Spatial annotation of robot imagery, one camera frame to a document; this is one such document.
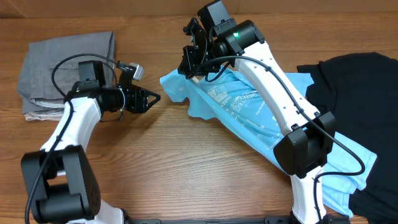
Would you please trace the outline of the light blue t-shirt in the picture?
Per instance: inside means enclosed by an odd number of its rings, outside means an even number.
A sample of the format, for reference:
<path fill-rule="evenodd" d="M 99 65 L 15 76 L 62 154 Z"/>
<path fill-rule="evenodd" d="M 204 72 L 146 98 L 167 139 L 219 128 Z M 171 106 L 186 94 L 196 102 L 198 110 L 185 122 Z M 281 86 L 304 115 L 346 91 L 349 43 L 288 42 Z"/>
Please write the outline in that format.
<path fill-rule="evenodd" d="M 283 138 L 279 125 L 261 96 L 241 73 L 227 69 L 215 81 L 207 82 L 197 78 L 187 80 L 174 70 L 161 77 L 160 84 L 173 102 L 189 100 L 188 114 L 191 117 L 220 120 L 268 161 L 275 166 L 278 164 L 273 148 Z M 325 170 L 328 174 L 322 178 L 323 203 L 352 217 L 349 198 L 355 190 L 366 187 L 366 179 L 377 155 L 341 133 L 335 133 L 335 139 L 364 162 L 365 171 L 361 175 L 350 175 L 360 170 L 360 164 L 334 144 L 327 155 Z"/>

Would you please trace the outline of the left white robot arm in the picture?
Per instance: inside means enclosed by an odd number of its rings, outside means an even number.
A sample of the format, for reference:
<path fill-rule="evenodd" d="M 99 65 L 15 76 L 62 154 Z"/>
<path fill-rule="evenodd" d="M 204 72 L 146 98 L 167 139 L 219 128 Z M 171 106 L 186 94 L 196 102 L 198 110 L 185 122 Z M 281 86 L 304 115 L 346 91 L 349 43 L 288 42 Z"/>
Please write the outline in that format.
<path fill-rule="evenodd" d="M 116 62 L 119 82 L 105 86 L 104 63 L 79 62 L 80 79 L 64 96 L 64 112 L 49 140 L 37 152 L 24 154 L 21 169 L 28 199 L 24 220 L 37 223 L 132 223 L 127 212 L 101 199 L 86 156 L 95 126 L 105 112 L 145 113 L 160 95 L 133 85 L 143 76 L 136 64 Z"/>

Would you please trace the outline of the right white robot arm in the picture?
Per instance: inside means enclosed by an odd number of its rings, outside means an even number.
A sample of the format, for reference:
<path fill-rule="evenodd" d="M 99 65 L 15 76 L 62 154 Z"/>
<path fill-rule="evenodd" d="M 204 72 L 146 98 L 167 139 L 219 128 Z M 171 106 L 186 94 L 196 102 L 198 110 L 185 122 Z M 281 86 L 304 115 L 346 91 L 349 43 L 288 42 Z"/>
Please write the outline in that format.
<path fill-rule="evenodd" d="M 219 72 L 225 62 L 237 68 L 269 107 L 283 135 L 273 153 L 292 182 L 288 221 L 331 223 L 322 199 L 322 175 L 333 147 L 334 116 L 320 114 L 293 86 L 253 21 L 237 23 L 222 1 L 203 6 L 197 15 L 182 29 L 192 44 L 183 48 L 178 72 L 190 79 Z"/>

